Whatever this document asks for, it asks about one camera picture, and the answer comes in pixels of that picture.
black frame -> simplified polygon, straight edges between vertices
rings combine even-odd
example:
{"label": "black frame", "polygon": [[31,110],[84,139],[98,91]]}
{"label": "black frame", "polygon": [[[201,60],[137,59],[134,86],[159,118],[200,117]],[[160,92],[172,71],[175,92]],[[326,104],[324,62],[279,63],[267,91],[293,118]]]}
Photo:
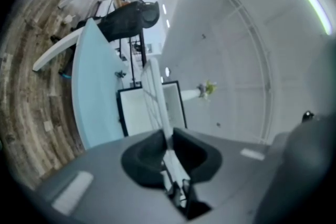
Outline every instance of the black frame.
{"label": "black frame", "polygon": [[[180,104],[181,104],[181,108],[182,108],[184,126],[187,129],[187,120],[186,120],[185,112],[184,112],[184,106],[183,106],[183,101],[182,101],[182,96],[181,96],[180,84],[178,83],[177,80],[162,83],[162,85],[168,85],[168,84],[176,84],[177,85],[177,90],[179,92],[178,94],[180,96]],[[138,90],[138,89],[142,89],[142,87],[122,89],[122,90],[118,90],[117,93],[116,93],[118,112],[119,112],[119,121],[120,121],[120,124],[121,124],[121,128],[124,132],[124,137],[128,137],[129,135],[128,135],[128,131],[127,131],[126,123],[125,123],[125,117],[124,117],[124,113],[123,113],[123,109],[122,109],[121,92],[133,91],[133,90]]]}

light blue panel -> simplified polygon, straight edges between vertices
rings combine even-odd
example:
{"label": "light blue panel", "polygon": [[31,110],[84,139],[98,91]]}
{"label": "light blue panel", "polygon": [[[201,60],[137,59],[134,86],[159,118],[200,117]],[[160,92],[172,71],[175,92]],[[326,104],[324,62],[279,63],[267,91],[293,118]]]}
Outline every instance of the light blue panel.
{"label": "light blue panel", "polygon": [[121,81],[114,73],[128,69],[93,19],[79,37],[73,62],[72,103],[85,149],[123,138],[116,100]]}

wooden floor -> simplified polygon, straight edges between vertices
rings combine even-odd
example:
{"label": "wooden floor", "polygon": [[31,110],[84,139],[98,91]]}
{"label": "wooden floor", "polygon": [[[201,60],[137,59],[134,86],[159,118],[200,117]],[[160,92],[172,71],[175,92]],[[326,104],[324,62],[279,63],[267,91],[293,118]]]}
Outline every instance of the wooden floor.
{"label": "wooden floor", "polygon": [[74,23],[92,16],[97,0],[77,0],[60,10],[59,0],[18,0],[3,28],[0,43],[0,139],[13,175],[29,186],[39,183],[83,153],[71,102],[71,81],[58,70],[64,52],[39,72],[34,62]]}

